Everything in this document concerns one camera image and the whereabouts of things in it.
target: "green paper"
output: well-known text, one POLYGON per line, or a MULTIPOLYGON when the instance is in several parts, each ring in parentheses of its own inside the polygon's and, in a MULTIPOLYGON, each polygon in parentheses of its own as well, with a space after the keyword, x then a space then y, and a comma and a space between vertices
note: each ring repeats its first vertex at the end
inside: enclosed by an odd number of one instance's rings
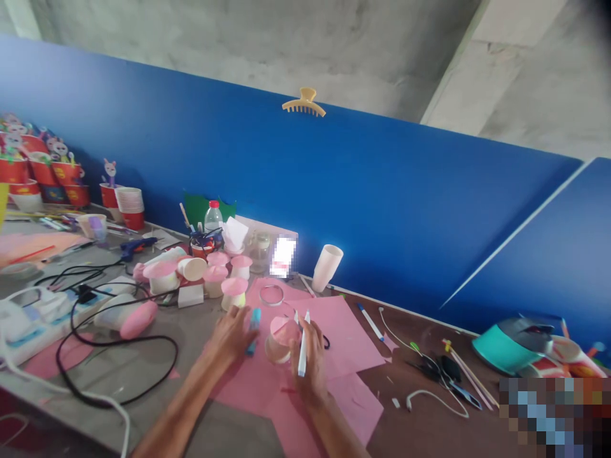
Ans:
MULTIPOLYGON (((210 208, 210 201, 202 195, 189 194, 185 192, 185 212, 189 219, 189 223, 197 229, 197 223, 201 222, 204 224, 206 218, 206 212, 210 208)), ((235 209, 237 204, 228 205, 223 202, 220 198, 218 199, 218 209, 223 215, 223 221, 226 223, 230 216, 235 218, 235 209)))

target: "white paper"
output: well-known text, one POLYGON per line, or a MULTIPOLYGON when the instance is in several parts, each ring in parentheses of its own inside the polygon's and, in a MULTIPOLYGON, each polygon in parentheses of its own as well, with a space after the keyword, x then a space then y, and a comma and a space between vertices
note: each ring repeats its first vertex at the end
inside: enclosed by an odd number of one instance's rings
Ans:
POLYGON ((154 229, 151 232, 147 232, 142 237, 144 237, 145 239, 149 237, 156 237, 158 239, 163 239, 163 240, 159 240, 155 244, 155 248, 159 248, 159 249, 166 249, 169 246, 176 245, 177 243, 182 243, 182 240, 177 239, 175 236, 167 233, 163 229, 154 229))

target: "wooden tabletop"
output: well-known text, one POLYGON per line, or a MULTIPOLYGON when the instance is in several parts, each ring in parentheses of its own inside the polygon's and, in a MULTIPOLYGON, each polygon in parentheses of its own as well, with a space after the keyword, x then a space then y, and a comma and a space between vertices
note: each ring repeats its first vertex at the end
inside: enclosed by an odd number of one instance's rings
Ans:
MULTIPOLYGON (((383 334, 386 331, 390 335, 378 311, 380 304, 351 295, 346 295, 346 301, 380 353, 384 357, 391 356, 390 350, 376 338, 356 305, 361 303, 380 332, 383 334)), ((496 400, 499 400, 498 382, 503 376, 486 366, 475 354, 471 347, 472 335, 391 307, 384 307, 383 314, 390 329, 405 343, 415 342, 423 354, 442 355, 445 351, 442 339, 452 341, 452 347, 458 355, 496 400)), ((492 412, 488 410, 467 380, 461 383, 462 388, 478 398, 483 407, 483 410, 478 410, 463 402, 469 413, 469 419, 452 413, 427 394, 419 394, 413 398, 412 412, 409 412, 405 407, 405 399, 408 394, 419 389, 426 389, 436 394, 459 412, 462 409, 444 387, 426 378, 417 368, 405 362, 421 364, 421 357, 416 352, 405 348, 396 338, 391 337, 391 339, 400 346, 393 351, 392 363, 359 373, 375 395, 379 392, 379 400, 384 406, 384 413, 367 445, 367 450, 373 458, 450 455, 503 458, 515 457, 519 454, 535 455, 533 447, 518 445, 517 433, 510 432, 508 420, 500 418, 499 410, 496 408, 492 412), (399 400, 400 408, 395 408, 393 398, 399 400)))

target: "blue marker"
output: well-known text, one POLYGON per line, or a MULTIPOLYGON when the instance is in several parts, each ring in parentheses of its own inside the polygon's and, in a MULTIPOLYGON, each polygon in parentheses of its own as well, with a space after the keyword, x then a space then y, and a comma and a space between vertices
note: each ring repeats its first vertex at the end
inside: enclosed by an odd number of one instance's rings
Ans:
MULTIPOLYGON (((259 324, 261 323, 261 309, 253 310, 253 316, 250 319, 250 325, 248 326, 249 331, 255 331, 259 328, 259 324)), ((248 356, 252 356, 255 354, 256 340, 250 344, 250 346, 246 349, 246 354, 248 356)))
POLYGON ((357 304, 357 305, 358 305, 359 310, 361 310, 361 312, 363 312, 363 315, 365 315, 365 318, 367 319, 367 322, 369 323, 369 326, 371 326, 371 328, 374 330, 374 333, 376 333, 376 336, 378 337, 378 339, 380 339, 383 342, 384 341, 384 336, 380 333, 380 330, 377 328, 376 324, 371 319, 371 317, 369 316, 367 311, 363 308, 362 305, 360 305, 360 304, 357 304))

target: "pixelated area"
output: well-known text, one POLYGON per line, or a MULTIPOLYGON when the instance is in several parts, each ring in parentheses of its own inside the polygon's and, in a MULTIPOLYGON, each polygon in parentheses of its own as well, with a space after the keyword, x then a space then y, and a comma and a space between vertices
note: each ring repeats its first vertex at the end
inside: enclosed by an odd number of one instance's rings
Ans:
POLYGON ((611 379, 504 378, 500 417, 537 456, 611 456, 611 379))

